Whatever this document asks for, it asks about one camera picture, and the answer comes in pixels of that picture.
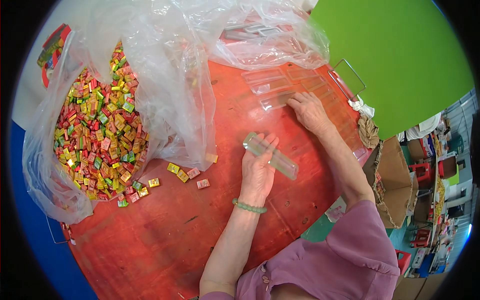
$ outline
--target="red plastic stool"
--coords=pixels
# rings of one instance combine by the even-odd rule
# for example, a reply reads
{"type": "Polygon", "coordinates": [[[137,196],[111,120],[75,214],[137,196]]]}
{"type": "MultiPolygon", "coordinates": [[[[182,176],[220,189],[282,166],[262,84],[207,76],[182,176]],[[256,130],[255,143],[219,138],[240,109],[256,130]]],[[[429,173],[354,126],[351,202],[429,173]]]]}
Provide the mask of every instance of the red plastic stool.
{"type": "Polygon", "coordinates": [[[444,161],[443,160],[438,162],[438,175],[440,175],[440,178],[444,177],[444,161]]]}
{"type": "Polygon", "coordinates": [[[411,165],[411,166],[408,166],[409,168],[412,168],[412,172],[415,172],[417,173],[417,180],[418,182],[421,182],[421,181],[424,181],[424,180],[428,180],[430,181],[430,164],[429,163],[423,163],[423,164],[417,164],[417,165],[411,165]],[[421,175],[420,174],[422,173],[421,170],[417,170],[419,168],[423,168],[425,169],[425,174],[421,175]]]}
{"type": "Polygon", "coordinates": [[[417,230],[417,235],[415,240],[410,243],[413,244],[413,248],[423,248],[428,246],[428,240],[430,239],[430,230],[428,229],[419,229],[417,230]]]}
{"type": "Polygon", "coordinates": [[[410,265],[410,259],[412,258],[412,254],[397,249],[395,249],[395,252],[396,258],[398,259],[398,267],[400,268],[400,274],[404,274],[407,271],[408,266],[410,265]]]}

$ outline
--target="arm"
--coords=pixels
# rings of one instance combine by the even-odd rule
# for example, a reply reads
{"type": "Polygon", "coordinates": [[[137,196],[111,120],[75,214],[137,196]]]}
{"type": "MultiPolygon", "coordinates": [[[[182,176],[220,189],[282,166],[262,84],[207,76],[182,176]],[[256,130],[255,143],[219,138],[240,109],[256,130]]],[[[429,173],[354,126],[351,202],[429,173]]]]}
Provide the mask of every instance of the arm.
{"type": "MultiPolygon", "coordinates": [[[[272,159],[278,138],[270,134],[264,142],[269,146],[263,155],[254,157],[250,151],[245,151],[242,160],[242,185],[238,201],[251,206],[263,207],[273,185],[275,169],[268,161],[272,159]]],[[[259,217],[260,214],[234,205],[227,226],[205,265],[200,279],[200,297],[214,291],[235,296],[235,284],[247,263],[259,217]]]]}
{"type": "Polygon", "coordinates": [[[317,96],[314,93],[296,93],[288,100],[288,105],[295,110],[299,122],[317,136],[332,159],[345,193],[347,209],[361,200],[375,203],[373,190],[360,164],[328,119],[317,96]]]}

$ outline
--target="green wall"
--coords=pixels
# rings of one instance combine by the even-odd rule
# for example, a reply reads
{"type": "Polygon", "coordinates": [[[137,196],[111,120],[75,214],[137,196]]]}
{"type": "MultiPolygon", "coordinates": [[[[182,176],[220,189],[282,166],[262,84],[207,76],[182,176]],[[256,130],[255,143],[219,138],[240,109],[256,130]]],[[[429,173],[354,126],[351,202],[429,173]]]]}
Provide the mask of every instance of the green wall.
{"type": "MultiPolygon", "coordinates": [[[[330,39],[330,65],[345,58],[367,85],[381,139],[435,115],[473,87],[452,28],[430,0],[320,0],[311,19],[330,39]]],[[[355,92],[358,80],[339,70],[355,92]]]]}

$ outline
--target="clear plastic bag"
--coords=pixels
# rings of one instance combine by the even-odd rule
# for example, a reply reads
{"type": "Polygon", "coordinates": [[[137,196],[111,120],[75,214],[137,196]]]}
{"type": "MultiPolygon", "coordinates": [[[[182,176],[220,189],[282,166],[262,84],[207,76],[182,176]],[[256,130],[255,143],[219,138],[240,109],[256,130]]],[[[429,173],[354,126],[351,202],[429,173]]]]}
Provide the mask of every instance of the clear plastic bag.
{"type": "Polygon", "coordinates": [[[67,37],[47,96],[25,133],[22,165],[27,191],[57,221],[80,222],[93,213],[96,201],[74,185],[56,158],[56,121],[85,66],[100,82],[111,82],[108,62],[120,38],[139,82],[135,104],[150,134],[147,162],[159,157],[206,170],[212,164],[206,157],[216,155],[215,96],[207,55],[183,12],[167,0],[99,2],[85,34],[72,30],[67,37]]]}
{"type": "Polygon", "coordinates": [[[173,140],[165,147],[159,144],[154,158],[202,171],[212,164],[208,154],[216,155],[216,101],[208,57],[191,19],[197,28],[226,20],[224,9],[211,7],[194,19],[169,0],[105,0],[92,10],[87,28],[88,48],[97,66],[91,71],[97,71],[99,80],[111,82],[108,53],[122,40],[139,82],[135,105],[142,124],[150,137],[173,140]],[[207,16],[218,18],[208,21],[207,16]]]}
{"type": "Polygon", "coordinates": [[[209,59],[243,70],[258,70],[293,62],[306,69],[328,63],[328,38],[309,15],[290,0],[240,0],[227,26],[241,23],[277,28],[268,36],[244,41],[217,41],[209,59]]]}
{"type": "Polygon", "coordinates": [[[53,151],[55,124],[73,81],[85,67],[87,53],[82,33],[71,31],[53,71],[47,96],[25,132],[23,147],[27,192],[49,217],[67,224],[90,216],[95,206],[68,178],[53,151]]]}

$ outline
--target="wooden tabletop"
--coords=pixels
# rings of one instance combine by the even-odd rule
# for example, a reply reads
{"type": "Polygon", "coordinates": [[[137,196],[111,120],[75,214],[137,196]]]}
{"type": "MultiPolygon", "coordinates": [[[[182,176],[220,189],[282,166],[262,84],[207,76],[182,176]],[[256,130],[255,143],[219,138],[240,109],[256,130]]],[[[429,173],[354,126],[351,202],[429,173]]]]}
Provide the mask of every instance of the wooden tabletop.
{"type": "MultiPolygon", "coordinates": [[[[125,208],[117,202],[99,203],[94,215],[72,226],[75,259],[101,300],[188,299],[198,295],[204,265],[233,209],[241,184],[242,141],[249,132],[275,132],[278,148],[299,165],[296,180],[280,172],[260,217],[245,271],[277,254],[313,224],[341,191],[324,149],[297,121],[289,107],[264,111],[241,77],[244,72],[209,62],[216,96],[215,127],[218,162],[183,183],[167,171],[168,162],[149,162],[140,182],[160,178],[159,187],[125,208]],[[211,186],[197,189],[208,178],[211,186]]],[[[295,66],[283,65],[282,69],[295,66]]],[[[328,75],[336,99],[323,99],[327,114],[342,130],[352,151],[371,151],[356,132],[359,114],[328,75]]],[[[305,91],[299,81],[293,89],[305,91]]]]}

